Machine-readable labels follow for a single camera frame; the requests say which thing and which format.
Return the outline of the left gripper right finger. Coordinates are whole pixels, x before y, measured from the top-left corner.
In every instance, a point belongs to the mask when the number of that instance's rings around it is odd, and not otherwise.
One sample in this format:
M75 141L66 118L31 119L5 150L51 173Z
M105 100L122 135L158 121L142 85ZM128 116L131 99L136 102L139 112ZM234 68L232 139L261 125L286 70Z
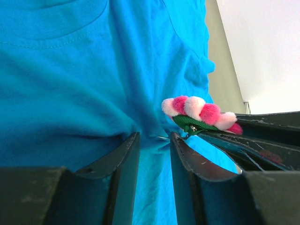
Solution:
M171 164L180 225L297 225L297 171L228 171L171 135Z

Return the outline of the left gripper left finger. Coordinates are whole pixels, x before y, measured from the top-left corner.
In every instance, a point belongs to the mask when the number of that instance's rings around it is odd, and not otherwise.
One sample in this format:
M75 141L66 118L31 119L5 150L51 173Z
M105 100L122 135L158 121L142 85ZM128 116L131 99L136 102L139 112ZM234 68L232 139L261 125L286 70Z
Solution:
M3 225L129 225L132 223L140 135L132 133L104 157L71 172L65 167L3 167Z

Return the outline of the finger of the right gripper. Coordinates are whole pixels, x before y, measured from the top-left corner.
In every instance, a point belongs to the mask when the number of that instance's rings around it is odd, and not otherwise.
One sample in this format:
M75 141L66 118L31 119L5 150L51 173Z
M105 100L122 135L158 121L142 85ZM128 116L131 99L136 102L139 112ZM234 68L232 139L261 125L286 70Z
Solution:
M283 171L300 169L298 146L213 131L203 131L199 137L225 153L236 153L243 160L249 160L259 170L267 170L268 167Z
M237 114L243 135L287 145L300 144L300 112Z

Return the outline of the pink flower smiley brooch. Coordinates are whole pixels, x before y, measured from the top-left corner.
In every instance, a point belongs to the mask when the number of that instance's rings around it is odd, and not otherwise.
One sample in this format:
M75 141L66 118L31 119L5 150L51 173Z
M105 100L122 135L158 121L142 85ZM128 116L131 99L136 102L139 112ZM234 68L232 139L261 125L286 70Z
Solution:
M203 131L243 134L235 113L222 113L219 106L206 103L200 97L167 98L163 100L161 107L162 111L187 134L185 140Z

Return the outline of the blue t-shirt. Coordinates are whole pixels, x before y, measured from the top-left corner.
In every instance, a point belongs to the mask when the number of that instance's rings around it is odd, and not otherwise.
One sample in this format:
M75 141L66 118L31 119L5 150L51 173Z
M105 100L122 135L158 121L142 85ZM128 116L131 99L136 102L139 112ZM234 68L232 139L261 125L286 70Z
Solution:
M207 103L203 0L3 0L0 164L76 171L141 135L134 225L177 224L166 98Z

